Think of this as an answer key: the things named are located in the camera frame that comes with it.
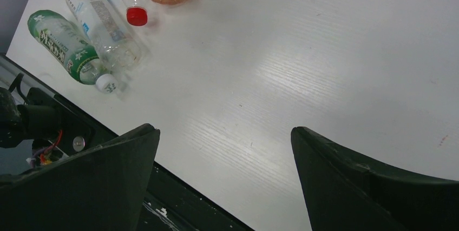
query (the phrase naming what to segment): white table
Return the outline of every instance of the white table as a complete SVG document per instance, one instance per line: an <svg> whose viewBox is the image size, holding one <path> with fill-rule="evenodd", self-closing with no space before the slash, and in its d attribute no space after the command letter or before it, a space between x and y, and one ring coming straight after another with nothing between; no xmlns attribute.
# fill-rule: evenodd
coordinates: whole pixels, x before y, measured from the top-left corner
<svg viewBox="0 0 459 231"><path fill-rule="evenodd" d="M153 54L118 95L30 36L39 9L71 18L29 0L8 56L118 134L160 128L159 164L255 230L310 228L295 126L459 180L459 0L193 0L143 38Z"/></svg>

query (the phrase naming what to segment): bottle with white label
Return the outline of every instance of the bottle with white label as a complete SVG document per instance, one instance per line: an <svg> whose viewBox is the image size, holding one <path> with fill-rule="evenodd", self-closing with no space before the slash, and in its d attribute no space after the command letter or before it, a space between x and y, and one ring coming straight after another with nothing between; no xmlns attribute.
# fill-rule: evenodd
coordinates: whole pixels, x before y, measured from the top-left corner
<svg viewBox="0 0 459 231"><path fill-rule="evenodd" d="M27 26L32 36L73 79L86 85L96 85L104 93L112 93L116 89L118 81L103 66L94 47L63 16L51 10L40 10L30 16Z"/></svg>
<svg viewBox="0 0 459 231"><path fill-rule="evenodd" d="M107 0L65 0L83 31L111 71L137 63L141 50Z"/></svg>

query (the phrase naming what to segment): green labeled bottle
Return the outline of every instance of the green labeled bottle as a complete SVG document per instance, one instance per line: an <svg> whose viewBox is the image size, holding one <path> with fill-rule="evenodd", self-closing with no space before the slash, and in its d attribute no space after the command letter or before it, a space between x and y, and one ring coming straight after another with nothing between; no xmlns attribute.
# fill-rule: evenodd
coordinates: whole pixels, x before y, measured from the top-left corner
<svg viewBox="0 0 459 231"><path fill-rule="evenodd" d="M86 42L75 26L50 10L33 13L27 25L37 39L67 70L72 78L86 85L96 85L104 93L112 93L118 81Z"/></svg>

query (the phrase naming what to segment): bottle cap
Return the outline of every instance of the bottle cap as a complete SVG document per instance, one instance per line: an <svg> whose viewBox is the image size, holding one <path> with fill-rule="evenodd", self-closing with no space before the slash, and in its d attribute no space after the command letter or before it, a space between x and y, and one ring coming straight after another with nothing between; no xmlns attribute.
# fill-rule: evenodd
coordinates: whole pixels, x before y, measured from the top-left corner
<svg viewBox="0 0 459 231"><path fill-rule="evenodd" d="M148 22L147 11L144 8L131 7L126 11L126 19L129 24L141 27Z"/></svg>
<svg viewBox="0 0 459 231"><path fill-rule="evenodd" d="M112 74L104 74L96 80L96 87L103 93L112 93L118 87L118 80Z"/></svg>

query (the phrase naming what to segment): red mark on table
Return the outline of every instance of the red mark on table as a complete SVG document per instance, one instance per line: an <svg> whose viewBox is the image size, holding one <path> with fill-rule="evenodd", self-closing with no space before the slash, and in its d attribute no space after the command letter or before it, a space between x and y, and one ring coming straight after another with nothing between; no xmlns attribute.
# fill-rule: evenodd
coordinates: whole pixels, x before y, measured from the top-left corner
<svg viewBox="0 0 459 231"><path fill-rule="evenodd" d="M442 146L443 142L448 138L449 135L445 135L444 138L442 138L441 142L438 144L438 146Z"/></svg>

